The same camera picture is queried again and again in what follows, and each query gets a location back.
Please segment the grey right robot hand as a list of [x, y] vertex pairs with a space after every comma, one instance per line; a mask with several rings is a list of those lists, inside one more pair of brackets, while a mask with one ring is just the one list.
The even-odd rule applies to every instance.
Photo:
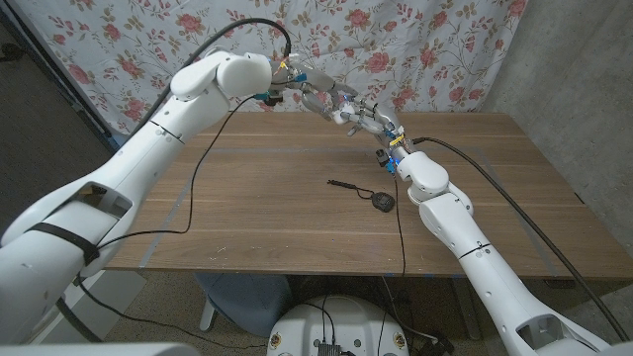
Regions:
[[340, 118], [345, 124], [353, 124], [349, 135], [359, 131], [372, 134], [389, 154], [396, 156], [397, 160], [402, 160], [414, 152], [414, 149], [409, 147], [405, 128], [395, 111], [384, 104], [354, 98], [342, 106]]

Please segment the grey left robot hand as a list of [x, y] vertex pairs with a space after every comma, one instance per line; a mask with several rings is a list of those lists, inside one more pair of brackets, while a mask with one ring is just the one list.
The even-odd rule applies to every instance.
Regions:
[[[358, 95], [355, 89], [346, 84], [336, 82], [329, 75], [310, 66], [301, 63], [291, 63], [290, 61], [280, 62], [277, 67], [274, 67], [274, 62], [272, 62], [271, 66], [273, 67], [273, 76], [264, 100], [264, 103], [268, 106], [275, 106], [281, 103], [284, 90], [300, 90], [302, 92], [301, 102], [303, 105], [327, 121], [331, 121], [334, 112], [338, 110], [341, 103], [339, 98], [341, 93], [351, 97]], [[326, 93], [330, 96], [331, 107], [328, 107], [318, 98], [317, 92]]]

